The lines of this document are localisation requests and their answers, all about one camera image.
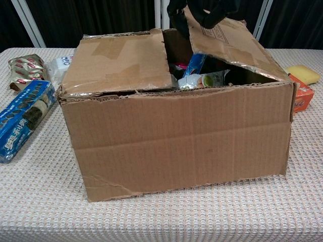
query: yellow sponge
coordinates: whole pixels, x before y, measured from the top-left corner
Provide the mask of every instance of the yellow sponge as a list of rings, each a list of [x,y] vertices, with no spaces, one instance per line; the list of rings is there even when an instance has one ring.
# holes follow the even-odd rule
[[[309,85],[318,82],[320,76],[315,71],[307,68],[304,65],[296,65],[287,68],[287,72],[302,81],[304,84]]]

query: box flap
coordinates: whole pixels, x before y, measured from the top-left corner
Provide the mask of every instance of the box flap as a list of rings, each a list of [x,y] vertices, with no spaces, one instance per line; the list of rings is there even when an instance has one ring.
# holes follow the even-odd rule
[[[288,81],[284,70],[239,21],[225,18],[205,29],[186,7],[185,16],[194,53],[206,53],[277,81]]]
[[[161,30],[80,41],[60,96],[172,87]]]

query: white package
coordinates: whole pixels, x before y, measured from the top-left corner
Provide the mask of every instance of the white package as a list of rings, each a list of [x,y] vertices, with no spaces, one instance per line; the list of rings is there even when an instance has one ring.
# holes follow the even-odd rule
[[[65,72],[71,64],[72,59],[72,55],[53,59],[52,62],[48,65],[48,71],[50,76],[62,79]]]

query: blue bottle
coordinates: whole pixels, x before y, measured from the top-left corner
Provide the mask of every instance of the blue bottle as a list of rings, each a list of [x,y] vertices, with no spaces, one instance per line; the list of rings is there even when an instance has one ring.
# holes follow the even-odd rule
[[[191,74],[199,74],[204,64],[206,54],[193,54],[183,77]]]

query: blue snack box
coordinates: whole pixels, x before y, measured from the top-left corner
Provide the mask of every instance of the blue snack box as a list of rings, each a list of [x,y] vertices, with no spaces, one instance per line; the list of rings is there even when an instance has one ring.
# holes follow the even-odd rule
[[[9,163],[56,102],[49,81],[32,81],[0,112],[0,163]]]

